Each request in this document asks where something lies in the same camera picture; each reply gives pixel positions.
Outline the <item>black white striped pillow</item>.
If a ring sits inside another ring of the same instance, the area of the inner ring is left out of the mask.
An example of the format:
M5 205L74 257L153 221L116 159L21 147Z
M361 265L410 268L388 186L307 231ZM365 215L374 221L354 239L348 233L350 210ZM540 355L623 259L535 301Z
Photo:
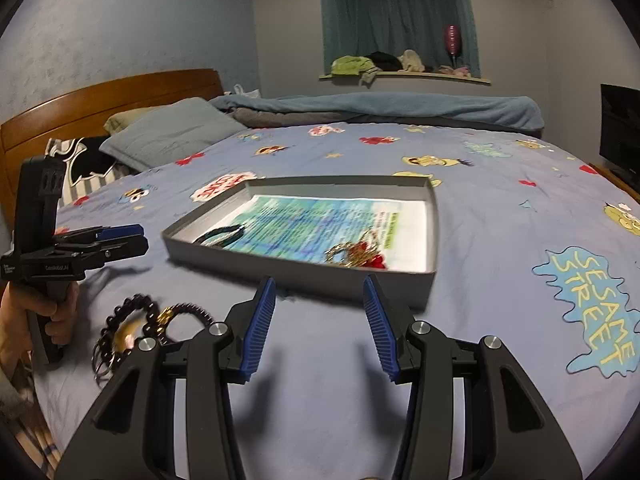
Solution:
M60 208L73 205L105 185L133 174L134 170L112 155L100 151L110 136L87 136L70 140L50 139L44 154L65 164Z

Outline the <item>wooden headboard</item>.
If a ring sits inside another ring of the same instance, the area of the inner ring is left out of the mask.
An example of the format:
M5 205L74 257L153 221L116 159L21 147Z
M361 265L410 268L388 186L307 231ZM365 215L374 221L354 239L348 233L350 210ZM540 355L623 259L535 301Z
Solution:
M104 122L116 113L194 96L210 100L223 93L216 70L168 70L93 84L7 120L1 125L1 209L6 226L14 227L21 164L26 158L43 154L49 139L103 136Z

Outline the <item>grey-blue pillow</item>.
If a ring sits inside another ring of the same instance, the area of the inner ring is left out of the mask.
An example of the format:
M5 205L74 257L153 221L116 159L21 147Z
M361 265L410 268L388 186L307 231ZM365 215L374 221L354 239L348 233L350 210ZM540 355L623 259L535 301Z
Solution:
M151 110L100 146L137 172L202 152L246 127L208 101L190 98Z

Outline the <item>grey shallow cardboard box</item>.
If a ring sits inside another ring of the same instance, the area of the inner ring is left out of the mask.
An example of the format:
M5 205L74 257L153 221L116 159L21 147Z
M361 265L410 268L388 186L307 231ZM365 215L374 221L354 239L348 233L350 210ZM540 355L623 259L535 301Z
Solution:
M355 302L374 274L423 309L436 274L438 211L427 176L246 180L164 229L172 261L226 278L263 276L308 296Z

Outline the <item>blue-green printed paper sheet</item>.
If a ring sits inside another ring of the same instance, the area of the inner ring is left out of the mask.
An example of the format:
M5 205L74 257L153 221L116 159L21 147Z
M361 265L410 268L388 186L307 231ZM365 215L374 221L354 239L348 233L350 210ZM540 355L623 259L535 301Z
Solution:
M418 200L256 195L194 242L296 262L424 273L426 227Z

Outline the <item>teal folded blanket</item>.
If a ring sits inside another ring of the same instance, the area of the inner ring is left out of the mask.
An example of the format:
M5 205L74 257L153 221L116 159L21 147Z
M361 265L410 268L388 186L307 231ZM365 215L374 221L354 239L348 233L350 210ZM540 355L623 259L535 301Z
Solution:
M544 130L541 110L527 96L366 91L252 99L229 94L211 99L210 104L247 127L398 122L519 132L531 136L540 136Z

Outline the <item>wooden window sill shelf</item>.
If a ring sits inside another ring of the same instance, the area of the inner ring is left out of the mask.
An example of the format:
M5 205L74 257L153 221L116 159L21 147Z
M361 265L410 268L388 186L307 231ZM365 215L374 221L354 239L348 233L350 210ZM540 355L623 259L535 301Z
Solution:
M356 78L357 80L361 80L361 74L358 75L335 75L335 74L326 74L320 75L318 80L332 80L332 79L346 79L346 78ZM492 85L492 81L486 78L476 78L476 77L468 77L468 76L458 76L454 74L441 74L441 73L411 73L411 72L382 72L379 70L374 73L374 79L382 79L382 78L390 78L390 79L424 79L424 80L441 80L441 81L454 81L461 82L462 84L479 84L480 86L490 87Z

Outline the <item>beige cloth on sill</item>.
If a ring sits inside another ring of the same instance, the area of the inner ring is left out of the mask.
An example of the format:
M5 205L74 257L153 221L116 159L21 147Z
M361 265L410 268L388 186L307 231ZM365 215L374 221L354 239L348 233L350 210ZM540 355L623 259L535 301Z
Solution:
M398 61L401 64L401 70L406 73L418 73L422 74L425 72L425 65L423 64L420 55L418 52L412 49L407 49L404 53L398 58Z

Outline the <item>black cloth on sill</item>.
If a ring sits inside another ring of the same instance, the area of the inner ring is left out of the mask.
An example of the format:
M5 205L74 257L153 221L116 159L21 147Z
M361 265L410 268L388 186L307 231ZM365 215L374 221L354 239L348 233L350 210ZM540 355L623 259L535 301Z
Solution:
M375 51L367 54L367 58L378 68L381 72L402 72L404 66L401 60L395 56L381 51Z

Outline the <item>green cloth on sill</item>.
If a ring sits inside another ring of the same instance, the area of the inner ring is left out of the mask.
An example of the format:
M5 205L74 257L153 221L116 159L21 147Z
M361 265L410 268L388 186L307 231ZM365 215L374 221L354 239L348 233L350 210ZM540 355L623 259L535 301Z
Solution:
M344 55L332 62L330 74L334 77L358 77L360 84L370 84L379 71L370 58Z

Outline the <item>pink balloon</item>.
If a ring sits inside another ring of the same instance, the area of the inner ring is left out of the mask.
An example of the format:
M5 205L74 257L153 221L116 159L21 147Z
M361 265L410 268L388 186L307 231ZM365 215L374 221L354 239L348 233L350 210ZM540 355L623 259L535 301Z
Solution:
M462 52L462 37L457 25L448 25L445 29L445 49L450 58L451 66L456 68L458 57Z

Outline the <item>black monitor screen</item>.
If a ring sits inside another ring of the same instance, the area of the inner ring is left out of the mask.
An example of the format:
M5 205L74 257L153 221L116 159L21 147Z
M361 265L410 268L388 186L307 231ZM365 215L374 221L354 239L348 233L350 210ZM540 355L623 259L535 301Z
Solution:
M639 181L640 91L601 84L599 154Z

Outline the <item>teal window curtain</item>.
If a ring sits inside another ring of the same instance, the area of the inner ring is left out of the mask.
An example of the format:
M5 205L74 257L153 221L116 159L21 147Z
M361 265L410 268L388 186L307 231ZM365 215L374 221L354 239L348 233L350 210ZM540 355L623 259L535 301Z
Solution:
M437 68L451 61L446 30L459 29L457 66L480 76L480 49L471 0L321 0L323 64L344 55L416 51Z

